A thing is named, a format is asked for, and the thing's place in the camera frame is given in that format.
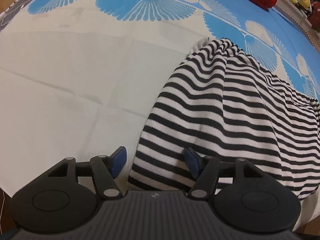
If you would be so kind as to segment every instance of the white cable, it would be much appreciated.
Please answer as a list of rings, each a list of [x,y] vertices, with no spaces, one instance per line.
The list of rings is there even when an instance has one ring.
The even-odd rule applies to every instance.
[[[0,232],[2,235],[2,228],[1,228],[1,217],[2,217],[2,211],[3,211],[3,206],[4,206],[4,191],[3,192],[3,202],[2,202],[2,208],[1,208],[1,213],[0,213]]]

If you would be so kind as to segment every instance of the striped garment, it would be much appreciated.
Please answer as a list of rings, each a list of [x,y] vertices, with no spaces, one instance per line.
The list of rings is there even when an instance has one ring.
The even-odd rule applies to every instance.
[[[162,89],[141,134],[128,183],[189,191],[182,150],[246,158],[300,199],[320,183],[319,102],[261,67],[228,39],[189,55]],[[220,179],[218,189],[232,183]]]

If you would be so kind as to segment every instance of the bed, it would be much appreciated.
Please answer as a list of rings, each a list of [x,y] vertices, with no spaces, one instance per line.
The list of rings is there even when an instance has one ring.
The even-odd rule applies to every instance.
[[[67,156],[121,145],[125,189],[157,95],[205,37],[229,38],[320,98],[316,49],[275,8],[248,0],[17,0],[0,23],[0,187],[10,196]],[[318,197],[301,201],[295,228],[320,214]]]

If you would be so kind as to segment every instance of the white logo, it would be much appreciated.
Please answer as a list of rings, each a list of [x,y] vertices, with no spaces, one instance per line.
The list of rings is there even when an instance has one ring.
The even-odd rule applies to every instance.
[[[157,197],[159,197],[160,195],[159,195],[158,193],[153,193],[153,194],[151,194],[150,196],[153,197],[153,198],[157,198]]]

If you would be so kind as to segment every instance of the mattress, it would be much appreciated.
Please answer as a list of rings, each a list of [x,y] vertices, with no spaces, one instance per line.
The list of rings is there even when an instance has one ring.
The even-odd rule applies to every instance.
[[[119,146],[128,152],[117,179],[125,190],[157,95],[205,37],[232,40],[297,91],[320,97],[316,49],[276,9],[248,0],[17,0],[7,15],[0,187],[10,196],[67,156],[87,161]],[[296,228],[320,214],[318,194],[301,202]]]

